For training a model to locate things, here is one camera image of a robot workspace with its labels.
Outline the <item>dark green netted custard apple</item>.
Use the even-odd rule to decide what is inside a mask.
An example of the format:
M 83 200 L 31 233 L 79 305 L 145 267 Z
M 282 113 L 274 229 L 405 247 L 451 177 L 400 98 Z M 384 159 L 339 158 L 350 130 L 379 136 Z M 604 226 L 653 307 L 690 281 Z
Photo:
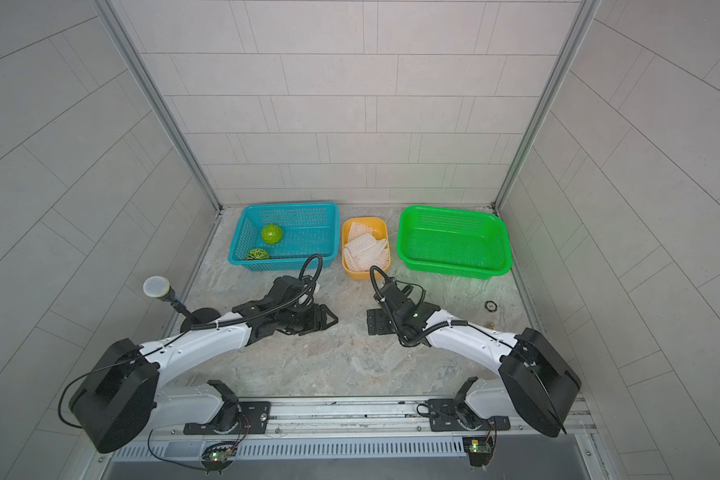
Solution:
M 269 258 L 269 253 L 263 248 L 253 248 L 249 250 L 245 256 L 247 261 L 268 260 Z

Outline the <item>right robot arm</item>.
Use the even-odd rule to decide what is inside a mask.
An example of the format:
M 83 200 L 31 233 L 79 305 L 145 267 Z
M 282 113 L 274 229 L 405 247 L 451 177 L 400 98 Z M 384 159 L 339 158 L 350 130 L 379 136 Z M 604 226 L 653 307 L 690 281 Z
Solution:
M 410 298 L 413 285 L 379 267 L 370 268 L 376 310 L 386 334 L 401 346 L 421 345 L 459 354 L 497 374 L 514 411 L 537 432 L 556 437 L 580 392 L 581 380 L 539 331 L 520 334 L 491 330 L 450 314 L 424 297 Z

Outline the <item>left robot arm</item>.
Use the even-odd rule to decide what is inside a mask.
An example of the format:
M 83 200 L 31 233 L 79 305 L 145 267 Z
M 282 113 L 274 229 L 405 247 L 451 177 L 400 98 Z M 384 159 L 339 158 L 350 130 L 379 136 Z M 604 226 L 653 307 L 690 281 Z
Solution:
M 186 314 L 188 327 L 175 336 L 136 344 L 125 338 L 111 344 L 95 367 L 62 391 L 57 414 L 68 427 L 82 430 L 100 453 L 111 453 L 143 432 L 192 424 L 205 433 L 226 434 L 243 425 L 232 389 L 220 380 L 199 387 L 173 387 L 171 381 L 227 352 L 249 347 L 275 333 L 303 336 L 327 330 L 337 316 L 314 295 L 323 258 L 306 259 L 298 276 L 280 276 L 260 300 L 226 314 L 205 308 L 196 317 L 176 299 L 164 277 L 145 282 L 147 295 L 168 300 Z

